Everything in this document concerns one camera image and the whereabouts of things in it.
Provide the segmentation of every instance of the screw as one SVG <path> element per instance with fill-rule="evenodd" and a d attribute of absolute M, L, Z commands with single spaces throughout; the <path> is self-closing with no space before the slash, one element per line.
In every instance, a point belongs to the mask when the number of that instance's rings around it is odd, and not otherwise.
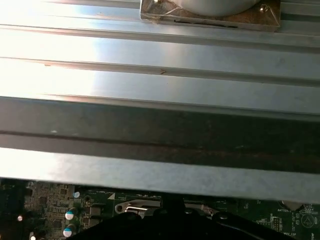
<path fill-rule="evenodd" d="M 267 12 L 269 9 L 270 9 L 269 5 L 267 5 L 267 4 L 261 4 L 259 11 L 260 11 L 261 13 L 265 13 L 265 12 Z"/>
<path fill-rule="evenodd" d="M 225 214 L 221 214 L 221 215 L 220 215 L 220 219 L 222 219 L 222 220 L 226 220 L 226 219 L 228 219 L 228 216 L 227 216 L 227 215 L 225 215 Z"/>

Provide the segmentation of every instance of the metal bracket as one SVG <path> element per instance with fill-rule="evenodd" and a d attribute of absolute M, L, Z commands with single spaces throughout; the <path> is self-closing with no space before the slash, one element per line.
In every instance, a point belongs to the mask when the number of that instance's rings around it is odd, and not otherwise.
<path fill-rule="evenodd" d="M 169 21 L 207 27 L 242 28 L 275 32 L 280 27 L 280 0 L 262 0 L 239 14 L 223 17 L 202 16 L 178 7 L 170 0 L 142 0 L 140 16 L 155 23 Z"/>

